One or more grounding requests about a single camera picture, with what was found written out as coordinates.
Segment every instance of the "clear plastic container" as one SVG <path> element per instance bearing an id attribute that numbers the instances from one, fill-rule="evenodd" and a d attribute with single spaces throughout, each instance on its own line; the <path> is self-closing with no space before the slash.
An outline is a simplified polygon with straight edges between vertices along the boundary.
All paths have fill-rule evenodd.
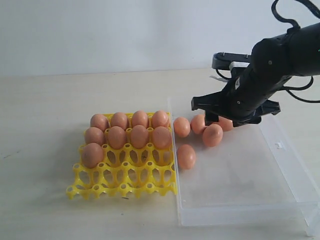
<path id="1" fill-rule="evenodd" d="M 177 117 L 190 121 L 204 113 L 191 111 L 191 99 L 169 98 L 171 124 Z M 201 136 L 193 133 L 173 137 L 175 154 L 181 144 L 188 143 L 197 157 L 191 170 L 180 170 L 175 162 L 180 225 L 304 217 L 307 234 L 320 235 L 320 191 L 275 116 L 225 132 L 216 147 L 204 147 Z"/>

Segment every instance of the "white wall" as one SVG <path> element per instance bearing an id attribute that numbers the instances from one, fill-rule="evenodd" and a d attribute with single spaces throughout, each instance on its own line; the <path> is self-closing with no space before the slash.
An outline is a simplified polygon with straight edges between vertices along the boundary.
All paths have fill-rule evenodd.
<path id="1" fill-rule="evenodd" d="M 210 67 L 215 52 L 250 53 L 285 32 L 272 2 L 0 0 L 0 76 Z M 318 21 L 293 0 L 278 9 L 302 26 Z"/>

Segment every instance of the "white table surface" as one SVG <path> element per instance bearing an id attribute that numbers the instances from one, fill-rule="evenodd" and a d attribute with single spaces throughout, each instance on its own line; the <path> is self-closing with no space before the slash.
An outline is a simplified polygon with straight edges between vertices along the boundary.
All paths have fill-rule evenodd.
<path id="1" fill-rule="evenodd" d="M 179 227 L 171 192 L 141 199 L 67 198 L 77 148 L 93 114 L 154 112 L 166 106 L 168 96 L 220 91 L 224 83 L 209 78 L 213 74 L 192 69 L 0 78 L 0 239 L 305 239 L 299 219 Z M 320 99 L 320 77 L 298 94 Z M 320 104 L 299 102 L 285 92 L 272 99 L 280 101 L 278 118 L 320 186 Z"/>

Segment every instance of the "yellow plastic egg tray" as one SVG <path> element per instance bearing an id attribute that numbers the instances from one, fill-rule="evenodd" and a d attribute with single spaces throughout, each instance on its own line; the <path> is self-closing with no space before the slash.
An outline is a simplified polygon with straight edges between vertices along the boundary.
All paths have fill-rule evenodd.
<path id="1" fill-rule="evenodd" d="M 149 126 L 153 112 L 148 112 Z M 113 114 L 104 114 L 109 123 Z M 95 168 L 83 166 L 81 157 L 79 163 L 73 165 L 75 173 L 74 183 L 67 187 L 66 194 L 69 199 L 81 195 L 88 199 L 91 195 L 99 198 L 105 193 L 110 197 L 119 194 L 127 197 L 129 193 L 137 198 L 143 192 L 152 194 L 158 192 L 164 196 L 168 191 L 177 194 L 176 173 L 173 147 L 157 149 L 152 144 L 149 127 L 149 143 L 142 149 L 134 148 L 130 144 L 132 130 L 131 118 L 133 113 L 126 113 L 129 119 L 129 128 L 126 129 L 127 143 L 121 149 L 113 149 L 108 144 L 102 145 L 104 160 Z M 84 145 L 78 149 L 81 155 Z"/>

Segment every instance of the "brown egg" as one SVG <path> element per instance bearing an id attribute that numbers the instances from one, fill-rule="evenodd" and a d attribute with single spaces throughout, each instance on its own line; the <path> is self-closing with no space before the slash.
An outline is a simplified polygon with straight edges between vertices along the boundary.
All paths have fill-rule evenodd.
<path id="1" fill-rule="evenodd" d="M 95 142 L 86 145 L 81 153 L 82 164 L 89 169 L 96 167 L 104 158 L 105 152 L 103 148 Z"/>
<path id="2" fill-rule="evenodd" d="M 119 126 L 113 126 L 107 133 L 108 144 L 113 149 L 121 149 L 127 143 L 125 130 Z"/>
<path id="3" fill-rule="evenodd" d="M 86 144 L 96 143 L 102 146 L 106 142 L 106 137 L 103 131 L 97 127 L 89 127 L 84 133 L 84 141 Z"/>
<path id="4" fill-rule="evenodd" d="M 214 122 L 214 123 L 218 124 L 224 132 L 231 131 L 234 128 L 233 122 L 222 116 L 219 116 L 219 122 Z"/>
<path id="5" fill-rule="evenodd" d="M 132 127 L 137 125 L 142 125 L 145 128 L 149 126 L 149 118 L 148 115 L 144 111 L 136 111 L 131 118 Z"/>
<path id="6" fill-rule="evenodd" d="M 171 132 L 164 126 L 156 127 L 152 132 L 152 142 L 157 149 L 167 149 L 172 144 Z"/>
<path id="7" fill-rule="evenodd" d="M 159 126 L 169 127 L 170 120 L 165 111 L 159 110 L 156 111 L 151 118 L 151 125 L 155 129 Z"/>
<path id="8" fill-rule="evenodd" d="M 193 117 L 191 120 L 191 129 L 195 134 L 202 134 L 206 128 L 204 114 L 198 114 Z"/>
<path id="9" fill-rule="evenodd" d="M 221 142 L 223 134 L 224 132 L 221 126 L 218 124 L 211 124 L 204 130 L 202 134 L 204 145 L 207 147 L 217 146 Z"/>
<path id="10" fill-rule="evenodd" d="M 142 149 L 149 142 L 149 132 L 142 125 L 136 125 L 130 132 L 130 142 L 136 149 Z"/>
<path id="11" fill-rule="evenodd" d="M 105 130 L 109 127 L 108 118 L 106 118 L 103 114 L 95 114 L 90 120 L 90 127 L 96 127 L 102 132 L 105 132 Z"/>
<path id="12" fill-rule="evenodd" d="M 196 163 L 196 152 L 194 148 L 188 144 L 181 145 L 176 151 L 178 166 L 181 169 L 192 169 Z"/>
<path id="13" fill-rule="evenodd" d="M 177 134 L 180 138 L 185 138 L 190 133 L 190 122 L 185 117 L 178 117 L 173 122 L 173 128 L 175 134 Z"/>
<path id="14" fill-rule="evenodd" d="M 116 112 L 112 116 L 110 123 L 111 127 L 118 126 L 123 130 L 126 130 L 129 127 L 129 119 L 123 112 Z"/>

